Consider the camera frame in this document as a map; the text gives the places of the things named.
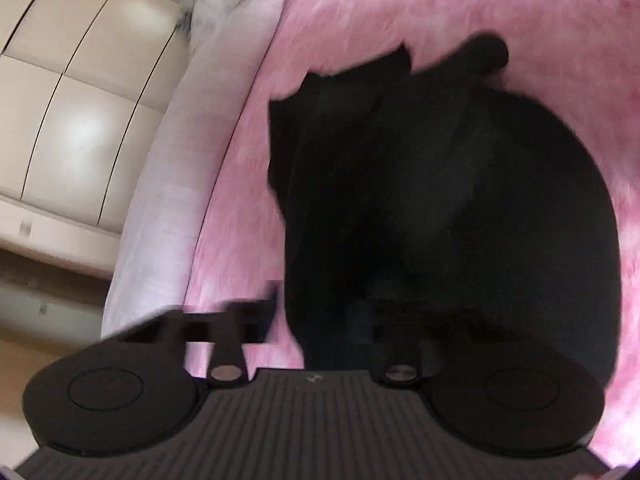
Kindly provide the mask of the black garment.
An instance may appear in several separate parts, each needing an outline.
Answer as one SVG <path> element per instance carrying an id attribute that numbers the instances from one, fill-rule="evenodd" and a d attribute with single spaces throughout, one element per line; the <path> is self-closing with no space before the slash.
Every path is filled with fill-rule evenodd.
<path id="1" fill-rule="evenodd" d="M 285 315 L 306 367 L 381 368 L 374 326 L 423 330 L 448 311 L 524 328 L 611 379 L 610 194 L 561 119 L 498 88 L 508 62 L 481 32 L 423 70 L 401 47 L 270 101 Z"/>

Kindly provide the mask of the cream wardrobe cabinet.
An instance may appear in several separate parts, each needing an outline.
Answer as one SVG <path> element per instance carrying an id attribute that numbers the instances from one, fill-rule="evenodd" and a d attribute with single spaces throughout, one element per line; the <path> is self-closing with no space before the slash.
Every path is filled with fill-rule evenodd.
<path id="1" fill-rule="evenodd" d="M 189 61 L 178 0 L 1 0 L 1 245 L 107 278 Z"/>

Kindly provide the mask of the pink rose fleece blanket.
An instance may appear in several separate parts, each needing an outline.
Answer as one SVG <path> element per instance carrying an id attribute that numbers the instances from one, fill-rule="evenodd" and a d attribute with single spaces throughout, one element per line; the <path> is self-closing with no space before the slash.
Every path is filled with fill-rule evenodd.
<path id="1" fill-rule="evenodd" d="M 286 0 L 280 26 L 227 144 L 186 290 L 193 311 L 255 296 L 283 274 L 283 228 L 266 182 L 267 103 L 311 70 L 333 73 L 406 44 L 415 66 L 494 30 L 506 85 L 540 99 L 578 134 L 604 175 L 622 257 L 622 334 L 591 446 L 639 457 L 639 0 Z"/>

